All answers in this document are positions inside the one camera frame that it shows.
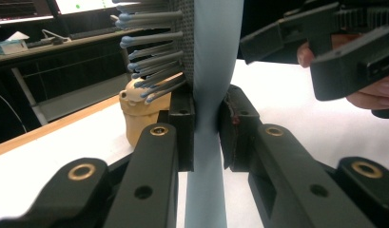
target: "monitor screen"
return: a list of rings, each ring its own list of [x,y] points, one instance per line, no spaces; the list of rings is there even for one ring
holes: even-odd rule
[[[51,18],[46,0],[0,0],[0,26]]]
[[[117,5],[122,3],[115,4],[112,0],[55,0],[58,9],[58,15],[66,15],[77,12],[86,12],[92,10],[105,10],[115,8]]]

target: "white surface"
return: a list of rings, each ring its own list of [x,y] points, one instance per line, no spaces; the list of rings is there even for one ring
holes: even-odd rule
[[[361,156],[389,169],[389,120],[344,99],[316,101],[308,69],[266,63],[246,66],[238,61],[232,84],[244,91],[263,123],[288,128],[318,161],[335,167],[340,158]],[[131,152],[124,134],[124,116],[115,104],[0,156],[0,218],[26,212],[66,163],[83,157],[113,163]],[[186,174],[179,177],[180,228]],[[245,173],[225,170],[224,190],[229,228],[262,227]]]

